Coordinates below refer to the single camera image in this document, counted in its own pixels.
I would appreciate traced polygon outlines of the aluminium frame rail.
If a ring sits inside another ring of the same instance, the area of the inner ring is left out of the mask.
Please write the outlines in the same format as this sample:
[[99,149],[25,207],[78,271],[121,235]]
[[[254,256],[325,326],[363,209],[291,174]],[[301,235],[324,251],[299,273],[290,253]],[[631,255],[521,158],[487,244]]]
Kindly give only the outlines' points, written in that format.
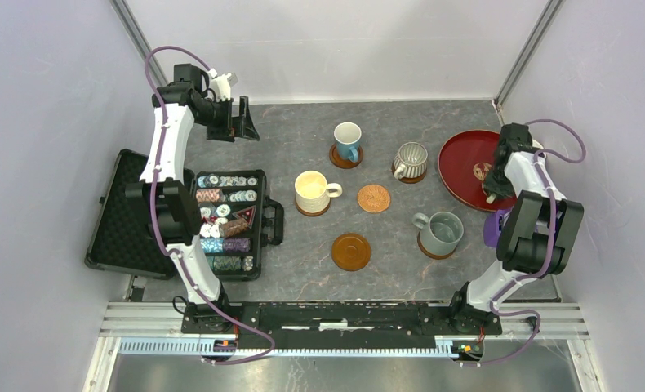
[[[541,318],[536,342],[578,341],[590,339],[589,330],[577,304],[566,303],[506,303],[506,312],[524,310],[520,305],[540,305],[536,309]],[[404,327],[351,327],[347,319],[323,322],[322,326],[285,326],[274,331],[256,326],[259,315],[248,316],[253,327],[271,332],[275,341],[269,357],[408,357],[456,359],[457,349],[475,342],[476,335],[448,335],[447,332],[431,333],[423,326]],[[501,332],[489,332],[482,343],[506,341],[523,343],[532,333],[528,315],[504,317]],[[185,318],[170,303],[110,302],[103,318],[100,337],[118,338],[123,354],[196,354],[205,357],[247,357],[264,353],[269,342],[256,334],[238,333],[187,333],[181,327]]]

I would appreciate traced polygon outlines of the brown wooden coaster back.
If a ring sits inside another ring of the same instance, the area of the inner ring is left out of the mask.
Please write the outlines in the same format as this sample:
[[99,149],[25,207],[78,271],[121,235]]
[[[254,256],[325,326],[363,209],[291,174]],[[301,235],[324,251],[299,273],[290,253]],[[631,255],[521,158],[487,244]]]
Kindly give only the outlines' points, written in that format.
[[364,152],[362,148],[358,149],[358,161],[352,162],[347,159],[343,159],[337,152],[336,145],[333,144],[329,150],[328,157],[333,165],[342,169],[351,169],[357,167],[364,158]]

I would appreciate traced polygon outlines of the black poker chip case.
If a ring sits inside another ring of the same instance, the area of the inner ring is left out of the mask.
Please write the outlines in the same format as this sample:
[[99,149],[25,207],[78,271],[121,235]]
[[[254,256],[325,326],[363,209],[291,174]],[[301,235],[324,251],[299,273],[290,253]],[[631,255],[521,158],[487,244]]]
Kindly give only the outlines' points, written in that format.
[[262,250],[284,237],[285,211],[269,196],[262,170],[203,171],[195,181],[202,217],[199,237],[214,274],[222,281],[260,277]]

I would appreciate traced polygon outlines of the brown wooden coaster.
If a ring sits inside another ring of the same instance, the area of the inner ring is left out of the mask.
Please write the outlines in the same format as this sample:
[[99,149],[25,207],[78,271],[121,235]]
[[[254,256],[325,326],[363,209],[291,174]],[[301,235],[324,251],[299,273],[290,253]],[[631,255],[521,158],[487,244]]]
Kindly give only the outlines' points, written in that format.
[[422,233],[418,233],[416,241],[421,252],[434,260],[444,260],[451,257],[457,248],[456,243],[446,243],[433,235],[424,236]]
[[327,211],[328,211],[328,209],[330,208],[330,205],[331,205],[331,204],[330,204],[330,203],[328,203],[328,204],[327,204],[327,205],[326,205],[326,206],[325,206],[321,211],[319,211],[319,212],[307,212],[306,210],[304,210],[303,208],[301,208],[301,207],[299,206],[299,204],[296,202],[296,200],[294,201],[294,205],[295,205],[295,207],[296,207],[296,210],[297,210],[300,214],[302,214],[302,215],[304,215],[304,216],[315,217],[315,216],[321,216],[322,214],[324,214],[325,212],[327,212]]
[[329,150],[328,157],[333,165],[342,169],[351,169],[357,167],[364,158],[364,152],[362,148],[358,149],[358,161],[352,162],[347,159],[343,159],[337,152],[336,145],[333,144]]
[[419,182],[423,181],[423,179],[426,177],[427,172],[428,172],[428,170],[425,170],[425,171],[423,171],[421,173],[420,176],[417,176],[417,177],[402,177],[402,178],[398,178],[398,180],[400,182],[402,182],[402,183],[405,183],[405,184],[416,184],[416,183],[419,183]]
[[345,271],[363,269],[371,260],[371,245],[360,234],[345,233],[332,244],[331,258]]

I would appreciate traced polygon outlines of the blue patterned mug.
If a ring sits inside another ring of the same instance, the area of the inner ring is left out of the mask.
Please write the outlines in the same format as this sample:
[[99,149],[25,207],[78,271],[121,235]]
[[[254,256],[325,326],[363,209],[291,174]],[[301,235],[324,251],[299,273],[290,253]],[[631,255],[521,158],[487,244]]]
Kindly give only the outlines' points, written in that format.
[[342,122],[335,127],[333,135],[338,155],[344,160],[358,163],[361,160],[362,130],[360,126],[354,122]]

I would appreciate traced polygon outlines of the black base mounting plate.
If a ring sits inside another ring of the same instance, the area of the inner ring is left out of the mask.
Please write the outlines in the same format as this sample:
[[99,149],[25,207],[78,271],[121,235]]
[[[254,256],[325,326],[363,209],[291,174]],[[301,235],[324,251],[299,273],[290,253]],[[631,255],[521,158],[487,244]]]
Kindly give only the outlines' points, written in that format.
[[223,315],[189,305],[181,331],[235,336],[241,350],[428,349],[437,336],[498,336],[493,323],[452,322],[450,306],[432,301],[295,301],[231,303]]

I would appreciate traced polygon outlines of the grey ribbed mug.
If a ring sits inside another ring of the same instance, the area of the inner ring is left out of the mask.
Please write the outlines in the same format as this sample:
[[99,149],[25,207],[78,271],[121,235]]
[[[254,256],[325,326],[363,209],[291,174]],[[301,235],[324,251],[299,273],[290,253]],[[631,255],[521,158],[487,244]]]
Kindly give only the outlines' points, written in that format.
[[427,170],[428,151],[420,143],[410,141],[403,144],[396,153],[392,172],[397,180],[402,177],[417,177]]

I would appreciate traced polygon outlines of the cream mug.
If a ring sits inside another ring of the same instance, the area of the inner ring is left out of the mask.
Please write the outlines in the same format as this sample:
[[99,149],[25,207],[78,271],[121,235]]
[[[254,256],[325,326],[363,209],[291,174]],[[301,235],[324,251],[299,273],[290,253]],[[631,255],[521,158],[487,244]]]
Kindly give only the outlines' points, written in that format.
[[340,184],[329,183],[319,171],[304,171],[295,180],[295,200],[307,212],[319,212],[333,198],[340,197]]

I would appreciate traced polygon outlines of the red round tray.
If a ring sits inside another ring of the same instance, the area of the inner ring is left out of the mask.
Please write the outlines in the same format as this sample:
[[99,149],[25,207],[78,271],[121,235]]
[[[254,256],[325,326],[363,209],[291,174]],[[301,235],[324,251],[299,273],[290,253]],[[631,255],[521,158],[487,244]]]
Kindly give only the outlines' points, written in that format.
[[438,154],[438,174],[448,192],[464,205],[482,212],[495,212],[514,206],[516,199],[490,201],[482,183],[492,169],[493,152],[500,134],[469,130],[451,136]]

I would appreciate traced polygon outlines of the woven light brown coaster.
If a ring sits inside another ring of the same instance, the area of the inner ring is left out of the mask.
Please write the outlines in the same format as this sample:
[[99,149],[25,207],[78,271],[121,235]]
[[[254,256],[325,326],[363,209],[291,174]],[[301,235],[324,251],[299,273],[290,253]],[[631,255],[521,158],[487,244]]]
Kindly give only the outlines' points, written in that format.
[[369,184],[358,191],[357,202],[365,212],[380,213],[389,208],[391,195],[384,186]]

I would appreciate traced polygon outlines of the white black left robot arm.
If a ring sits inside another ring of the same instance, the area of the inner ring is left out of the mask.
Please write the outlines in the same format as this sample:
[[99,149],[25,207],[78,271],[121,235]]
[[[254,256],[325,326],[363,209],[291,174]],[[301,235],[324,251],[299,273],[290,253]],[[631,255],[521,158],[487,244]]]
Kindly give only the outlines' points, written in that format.
[[180,64],[166,86],[151,85],[154,131],[145,169],[126,188],[126,197],[175,265],[188,294],[188,305],[201,314],[212,332],[224,332],[233,322],[229,300],[200,248],[202,222],[198,203],[183,179],[185,152],[194,125],[207,129],[211,140],[259,140],[247,96],[240,96],[232,114],[234,73]]

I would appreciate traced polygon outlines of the black foam-lined case lid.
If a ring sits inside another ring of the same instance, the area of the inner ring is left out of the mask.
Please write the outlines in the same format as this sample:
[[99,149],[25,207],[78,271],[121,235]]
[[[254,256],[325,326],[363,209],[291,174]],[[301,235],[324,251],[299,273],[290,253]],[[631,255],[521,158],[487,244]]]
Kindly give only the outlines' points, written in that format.
[[164,280],[176,275],[171,258],[162,254],[153,237],[152,225],[137,220],[125,195],[127,185],[138,181],[147,161],[147,156],[130,149],[119,152],[106,194],[100,199],[87,267]]

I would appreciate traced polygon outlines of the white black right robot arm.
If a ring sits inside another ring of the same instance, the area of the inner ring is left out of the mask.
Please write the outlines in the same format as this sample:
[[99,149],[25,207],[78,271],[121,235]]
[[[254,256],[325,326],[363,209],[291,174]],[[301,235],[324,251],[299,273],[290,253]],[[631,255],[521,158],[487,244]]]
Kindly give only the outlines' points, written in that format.
[[456,332],[468,333],[479,324],[493,323],[502,301],[526,284],[562,273],[572,253],[584,207],[555,186],[546,163],[551,157],[582,163],[587,150],[581,137],[566,124],[561,127],[577,141],[579,157],[537,148],[530,125],[513,122],[500,130],[485,188],[498,197],[514,196],[516,203],[501,226],[496,260],[452,297],[447,320]]

